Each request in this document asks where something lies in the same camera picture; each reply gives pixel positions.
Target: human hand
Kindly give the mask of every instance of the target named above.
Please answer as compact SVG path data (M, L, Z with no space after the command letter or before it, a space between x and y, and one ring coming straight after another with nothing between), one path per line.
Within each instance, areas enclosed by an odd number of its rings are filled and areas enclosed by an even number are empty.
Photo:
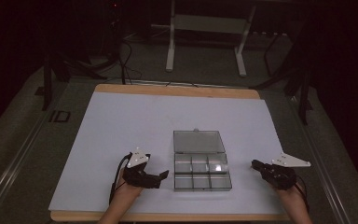
M99 224L118 223L144 189L127 184L123 179L123 172L124 170L121 169L115 195L108 209L98 222Z

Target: wire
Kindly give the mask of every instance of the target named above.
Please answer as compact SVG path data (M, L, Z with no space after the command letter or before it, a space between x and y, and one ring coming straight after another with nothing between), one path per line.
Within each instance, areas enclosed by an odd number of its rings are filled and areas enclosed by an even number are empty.
M116 171L116 176L115 176L115 181L113 182L112 188L110 189L109 204L112 202L112 199L113 199L113 197L115 196L116 189L120 188L120 187L125 183L125 182L124 182L123 184L121 184L120 186L118 186L118 187L116 188L116 183L117 183L117 181L118 181L118 175L120 174L121 166L123 165L123 162L124 162L125 160L129 160L129 159L131 158L131 156L132 156L132 153L130 153L130 154L128 154L127 156L125 156L125 157L121 160L120 164L118 165L118 168L117 168L117 171Z
M116 191L117 189L119 189L121 186L123 186L125 183L126 183L125 181L124 181L124 183L121 183L121 184L115 189L115 191Z
M304 185L304 190L302 190L300 188L300 186L298 184L295 184L295 187L296 189L298 190L298 192L300 192L303 200L304 200L304 204L305 206L307 207L307 211L309 212L310 211L310 205L308 204L308 199L307 199L307 196L308 196L308 193L307 193L307 186L305 185L305 182L303 180L303 178L301 178L301 176L297 175L297 177L301 180L301 182L303 183Z

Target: gray floor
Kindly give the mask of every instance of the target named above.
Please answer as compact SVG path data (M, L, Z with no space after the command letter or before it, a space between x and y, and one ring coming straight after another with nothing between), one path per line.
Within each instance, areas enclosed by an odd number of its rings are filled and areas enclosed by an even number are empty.
M126 38L131 45L127 66L133 83L142 80L246 88L269 78L263 52L271 39L264 35L251 35L246 42L243 56L248 77L238 76L234 51L227 43L195 43L186 34L178 35L171 73L165 72L166 33L148 42L139 41L136 35ZM268 55L273 68L282 62L289 47L287 38L279 39ZM124 46L122 57L129 54L130 49ZM28 79L0 118L0 177L18 152L27 152L23 154L20 171L9 182L8 192L1 197L0 223L49 221L49 202L93 89L101 83L82 76L74 76L67 84L54 82L55 100L43 112L43 98L34 95L42 85L42 74L41 69ZM107 83L119 83L120 68L116 65L101 75L109 77ZM308 112L309 125L303 126L296 117L296 102L284 96L283 86L284 81L261 91L260 95L268 104L284 151L313 164L312 168L296 169L307 182L312 219L315 223L358 223L358 174L319 103L316 90L310 92L313 110ZM52 110L70 111L69 122L48 122Z

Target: table leg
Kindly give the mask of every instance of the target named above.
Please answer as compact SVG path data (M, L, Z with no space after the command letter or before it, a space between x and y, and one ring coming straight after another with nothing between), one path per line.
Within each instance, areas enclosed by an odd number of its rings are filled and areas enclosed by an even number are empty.
M175 56L175 0L171 0L171 25L170 25L170 46L168 47L167 65L165 70L171 72L173 70L173 59Z
M243 47L245 45L246 38L248 37L248 34L249 34L249 30L251 28L252 19L253 19L254 15L255 15L255 6L252 7L251 13L249 14L249 17L243 27L241 42L234 49L235 58L237 60L238 71L239 71L241 77L246 77L246 70L245 70L245 65L243 63L242 51L243 51Z

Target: dark background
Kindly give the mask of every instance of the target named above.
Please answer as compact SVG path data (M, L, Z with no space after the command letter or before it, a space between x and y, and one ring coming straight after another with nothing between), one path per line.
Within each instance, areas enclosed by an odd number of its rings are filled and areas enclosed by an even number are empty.
M59 49L86 62L89 54L103 53L103 1L0 1L0 116L24 81L43 65L41 36L49 49ZM169 24L166 0L127 1L125 17L147 37L148 24ZM242 17L239 7L210 4L200 9L187 1L179 10ZM257 9L252 29L279 28L280 7ZM313 64L311 84L358 170L358 3L339 1L331 10L319 10L300 40Z

